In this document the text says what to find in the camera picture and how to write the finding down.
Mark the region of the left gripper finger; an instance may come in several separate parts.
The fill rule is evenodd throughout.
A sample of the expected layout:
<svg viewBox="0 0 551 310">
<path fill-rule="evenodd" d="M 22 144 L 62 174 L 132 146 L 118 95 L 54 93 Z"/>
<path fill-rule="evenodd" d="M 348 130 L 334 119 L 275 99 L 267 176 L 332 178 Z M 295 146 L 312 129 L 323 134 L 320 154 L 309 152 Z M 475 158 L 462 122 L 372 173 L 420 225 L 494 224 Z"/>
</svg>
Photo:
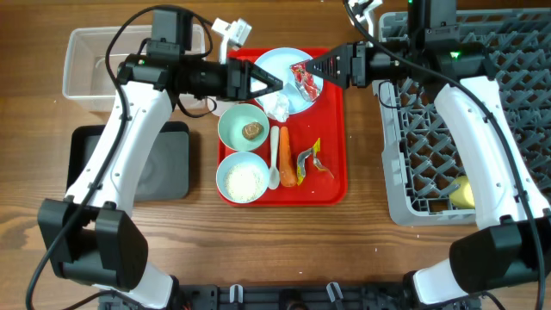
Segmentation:
<svg viewBox="0 0 551 310">
<path fill-rule="evenodd" d="M 271 93 L 282 90 L 282 84 L 264 86 L 262 84 L 251 84 L 250 87 L 250 99 L 257 99 L 261 96 L 265 96 Z"/>
<path fill-rule="evenodd" d="M 282 86 L 282 80 L 259 65 L 251 64 L 250 76 L 253 82 L 260 82 L 266 86 Z"/>
</svg>

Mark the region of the white tissue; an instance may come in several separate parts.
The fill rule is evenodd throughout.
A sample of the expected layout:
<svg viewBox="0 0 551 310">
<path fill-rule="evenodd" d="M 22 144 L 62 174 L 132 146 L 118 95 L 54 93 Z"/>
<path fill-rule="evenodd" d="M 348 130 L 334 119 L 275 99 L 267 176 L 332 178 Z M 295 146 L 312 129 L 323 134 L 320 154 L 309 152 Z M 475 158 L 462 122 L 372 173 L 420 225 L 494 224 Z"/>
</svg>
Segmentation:
<svg viewBox="0 0 551 310">
<path fill-rule="evenodd" d="M 285 95 L 272 93 L 262 99 L 265 114 L 281 123 L 286 122 L 289 117 L 290 101 Z"/>
</svg>

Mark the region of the red snack wrapper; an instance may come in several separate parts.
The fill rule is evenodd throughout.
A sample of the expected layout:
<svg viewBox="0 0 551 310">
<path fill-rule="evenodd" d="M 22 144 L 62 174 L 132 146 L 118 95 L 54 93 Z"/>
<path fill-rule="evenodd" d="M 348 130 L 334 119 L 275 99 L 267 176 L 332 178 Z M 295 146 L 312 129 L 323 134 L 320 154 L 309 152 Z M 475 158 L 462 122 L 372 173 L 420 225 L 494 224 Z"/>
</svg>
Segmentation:
<svg viewBox="0 0 551 310">
<path fill-rule="evenodd" d="M 295 86 L 307 102 L 314 102 L 320 95 L 321 90 L 314 82 L 313 75 L 306 70 L 307 61 L 301 61 L 290 66 L 294 75 Z"/>
</svg>

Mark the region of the green bowl with food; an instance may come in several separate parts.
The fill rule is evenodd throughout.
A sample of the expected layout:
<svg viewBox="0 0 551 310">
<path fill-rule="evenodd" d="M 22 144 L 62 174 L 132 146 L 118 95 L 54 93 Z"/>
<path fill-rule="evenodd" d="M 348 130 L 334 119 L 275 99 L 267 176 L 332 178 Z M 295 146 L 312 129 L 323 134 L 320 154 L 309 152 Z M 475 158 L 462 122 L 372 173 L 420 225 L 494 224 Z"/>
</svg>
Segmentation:
<svg viewBox="0 0 551 310">
<path fill-rule="evenodd" d="M 255 121 L 263 125 L 263 132 L 254 140 L 247 140 L 242 135 L 242 128 Z M 252 152 L 266 141 L 269 127 L 269 119 L 261 108 L 249 103 L 240 103 L 228 109 L 220 117 L 218 134 L 220 141 L 231 150 Z"/>
</svg>

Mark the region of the yellow plastic cup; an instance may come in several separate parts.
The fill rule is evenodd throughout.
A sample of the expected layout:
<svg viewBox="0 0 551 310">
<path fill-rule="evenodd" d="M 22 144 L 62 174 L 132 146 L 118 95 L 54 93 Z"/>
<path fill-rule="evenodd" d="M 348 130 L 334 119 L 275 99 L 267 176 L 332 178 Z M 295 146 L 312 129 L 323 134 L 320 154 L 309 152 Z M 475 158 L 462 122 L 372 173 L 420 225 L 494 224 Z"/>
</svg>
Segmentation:
<svg viewBox="0 0 551 310">
<path fill-rule="evenodd" d="M 466 176 L 457 177 L 451 185 L 453 191 L 449 194 L 450 202 L 460 209 L 475 209 L 474 195 Z"/>
</svg>

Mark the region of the pink plastic cup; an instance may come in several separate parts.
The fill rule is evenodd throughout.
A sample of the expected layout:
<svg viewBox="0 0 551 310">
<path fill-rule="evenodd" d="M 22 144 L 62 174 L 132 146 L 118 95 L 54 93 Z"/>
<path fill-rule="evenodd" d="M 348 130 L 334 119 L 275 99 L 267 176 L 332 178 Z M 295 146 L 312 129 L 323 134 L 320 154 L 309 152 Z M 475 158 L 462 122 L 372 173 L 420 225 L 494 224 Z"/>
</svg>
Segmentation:
<svg viewBox="0 0 551 310">
<path fill-rule="evenodd" d="M 222 116 L 228 109 L 232 108 L 233 106 L 237 105 L 238 102 L 234 101 L 222 101 L 220 99 L 216 99 L 215 97 L 209 96 L 207 98 L 207 108 L 208 110 L 218 117 Z"/>
</svg>

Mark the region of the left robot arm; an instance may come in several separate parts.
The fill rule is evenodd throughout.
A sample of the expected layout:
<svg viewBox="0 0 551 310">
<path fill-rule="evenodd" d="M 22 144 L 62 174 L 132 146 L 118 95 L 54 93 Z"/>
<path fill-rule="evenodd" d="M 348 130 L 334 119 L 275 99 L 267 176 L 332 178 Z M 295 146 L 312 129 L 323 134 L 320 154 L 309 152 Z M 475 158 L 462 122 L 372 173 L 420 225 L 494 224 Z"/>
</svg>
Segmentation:
<svg viewBox="0 0 551 310">
<path fill-rule="evenodd" d="M 179 281 L 148 260 L 148 244 L 132 221 L 134 197 L 155 139 L 180 97 L 248 101 L 282 89 L 282 81 L 248 60 L 187 54 L 191 28 L 241 47 L 251 29 L 238 20 L 210 22 L 176 5 L 150 7 L 152 35 L 117 68 L 108 68 L 115 103 L 102 135 L 62 200 L 46 199 L 38 224 L 46 246 L 41 267 L 96 287 L 140 309 L 184 309 Z"/>
</svg>

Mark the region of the grey dishwasher rack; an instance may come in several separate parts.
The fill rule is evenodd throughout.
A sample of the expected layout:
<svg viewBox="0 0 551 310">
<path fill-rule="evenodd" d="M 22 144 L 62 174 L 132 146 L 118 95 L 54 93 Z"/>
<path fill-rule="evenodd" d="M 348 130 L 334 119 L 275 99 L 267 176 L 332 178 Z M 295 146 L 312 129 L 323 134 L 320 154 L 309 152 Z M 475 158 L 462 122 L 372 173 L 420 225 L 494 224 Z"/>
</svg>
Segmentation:
<svg viewBox="0 0 551 310">
<path fill-rule="evenodd" d="M 505 117 L 530 175 L 550 195 L 550 11 L 463 10 L 460 40 L 486 45 L 496 67 Z M 420 83 L 373 82 L 383 101 L 381 154 L 391 219 L 401 226 L 466 225 L 472 209 L 449 201 L 463 175 L 452 136 Z"/>
</svg>

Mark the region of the light blue plate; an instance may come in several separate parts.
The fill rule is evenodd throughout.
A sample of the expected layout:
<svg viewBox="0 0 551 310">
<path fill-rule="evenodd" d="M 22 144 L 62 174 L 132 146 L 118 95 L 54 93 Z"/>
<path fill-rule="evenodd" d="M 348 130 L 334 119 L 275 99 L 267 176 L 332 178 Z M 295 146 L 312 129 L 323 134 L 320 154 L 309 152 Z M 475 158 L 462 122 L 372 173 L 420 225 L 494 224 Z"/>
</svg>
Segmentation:
<svg viewBox="0 0 551 310">
<path fill-rule="evenodd" d="M 311 108 L 315 100 L 307 101 L 300 94 L 296 84 L 294 74 L 291 72 L 290 66 L 301 61 L 308 61 L 313 57 L 296 48 L 279 47 L 262 54 L 254 63 L 267 71 L 271 75 L 282 80 L 284 88 L 276 94 L 285 95 L 290 103 L 289 113 L 296 115 Z"/>
</svg>

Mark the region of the brown food lump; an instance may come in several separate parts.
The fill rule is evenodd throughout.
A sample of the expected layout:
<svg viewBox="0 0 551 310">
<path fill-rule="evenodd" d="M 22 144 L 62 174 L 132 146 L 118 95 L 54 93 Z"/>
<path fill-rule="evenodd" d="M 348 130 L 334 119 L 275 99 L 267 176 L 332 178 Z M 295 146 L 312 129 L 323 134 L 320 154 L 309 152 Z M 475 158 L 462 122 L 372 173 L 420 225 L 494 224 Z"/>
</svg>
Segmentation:
<svg viewBox="0 0 551 310">
<path fill-rule="evenodd" d="M 254 140 L 263 132 L 263 125 L 259 122 L 251 122 L 242 128 L 242 135 L 247 140 Z"/>
</svg>

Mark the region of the red serving tray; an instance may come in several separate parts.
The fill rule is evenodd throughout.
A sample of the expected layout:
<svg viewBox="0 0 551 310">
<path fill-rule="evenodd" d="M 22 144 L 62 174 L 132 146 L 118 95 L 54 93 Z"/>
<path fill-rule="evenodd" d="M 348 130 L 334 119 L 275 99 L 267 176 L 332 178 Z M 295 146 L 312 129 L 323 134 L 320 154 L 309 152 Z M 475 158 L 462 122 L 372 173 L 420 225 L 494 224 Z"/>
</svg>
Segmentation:
<svg viewBox="0 0 551 310">
<path fill-rule="evenodd" d="M 290 150 L 300 152 L 320 142 L 319 159 L 328 171 L 319 171 L 307 160 L 306 178 L 299 186 L 279 186 L 267 190 L 249 208 L 330 206 L 344 198 L 348 190 L 343 91 L 317 78 L 320 97 L 310 107 L 297 108 L 284 123 L 269 120 L 271 126 L 287 127 Z"/>
</svg>

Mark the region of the white ceramic spoon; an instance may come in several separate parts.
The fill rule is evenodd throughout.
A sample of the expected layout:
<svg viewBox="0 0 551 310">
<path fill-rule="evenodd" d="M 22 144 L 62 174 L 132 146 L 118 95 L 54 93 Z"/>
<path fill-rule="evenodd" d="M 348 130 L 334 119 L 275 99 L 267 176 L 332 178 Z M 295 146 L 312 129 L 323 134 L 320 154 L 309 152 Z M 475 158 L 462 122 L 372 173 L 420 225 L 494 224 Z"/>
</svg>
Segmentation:
<svg viewBox="0 0 551 310">
<path fill-rule="evenodd" d="M 277 169 L 277 156 L 279 147 L 280 128 L 273 126 L 270 129 L 270 168 L 269 168 L 269 189 L 277 189 L 280 184 L 280 174 Z"/>
</svg>

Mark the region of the orange carrot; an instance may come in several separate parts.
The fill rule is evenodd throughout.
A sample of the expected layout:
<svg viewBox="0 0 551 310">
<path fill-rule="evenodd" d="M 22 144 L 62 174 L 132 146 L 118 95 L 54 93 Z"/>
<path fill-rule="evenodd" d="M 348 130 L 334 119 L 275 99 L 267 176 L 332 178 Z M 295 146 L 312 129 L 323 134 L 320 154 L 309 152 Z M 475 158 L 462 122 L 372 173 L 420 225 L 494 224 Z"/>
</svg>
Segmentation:
<svg viewBox="0 0 551 310">
<path fill-rule="evenodd" d="M 290 148 L 290 136 L 287 127 L 280 128 L 279 171 L 280 182 L 283 187 L 293 187 L 297 184 L 297 176 Z"/>
</svg>

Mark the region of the blue bowl with rice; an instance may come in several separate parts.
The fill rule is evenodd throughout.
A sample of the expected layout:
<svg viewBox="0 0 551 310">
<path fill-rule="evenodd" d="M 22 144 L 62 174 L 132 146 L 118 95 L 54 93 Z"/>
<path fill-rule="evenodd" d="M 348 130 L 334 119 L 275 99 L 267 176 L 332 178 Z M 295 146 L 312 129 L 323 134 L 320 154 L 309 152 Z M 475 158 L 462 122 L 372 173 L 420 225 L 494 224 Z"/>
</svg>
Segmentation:
<svg viewBox="0 0 551 310">
<path fill-rule="evenodd" d="M 247 204 L 268 189 L 269 168 L 253 152 L 235 152 L 220 162 L 215 178 L 222 197 L 232 203 Z"/>
</svg>

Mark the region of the clear plastic bin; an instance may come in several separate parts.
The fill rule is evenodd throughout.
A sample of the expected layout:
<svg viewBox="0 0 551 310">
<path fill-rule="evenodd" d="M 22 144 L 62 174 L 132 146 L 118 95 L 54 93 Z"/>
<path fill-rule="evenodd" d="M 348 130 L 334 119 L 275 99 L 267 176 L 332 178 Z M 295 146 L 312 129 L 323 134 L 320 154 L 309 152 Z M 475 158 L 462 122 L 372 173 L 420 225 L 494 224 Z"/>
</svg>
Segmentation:
<svg viewBox="0 0 551 310">
<path fill-rule="evenodd" d="M 77 28 L 72 31 L 65 55 L 62 93 L 65 98 L 93 112 L 109 112 L 115 102 L 115 87 L 105 67 L 105 52 L 117 27 Z M 110 53 L 112 70 L 139 50 L 152 28 L 129 26 L 115 42 Z"/>
</svg>

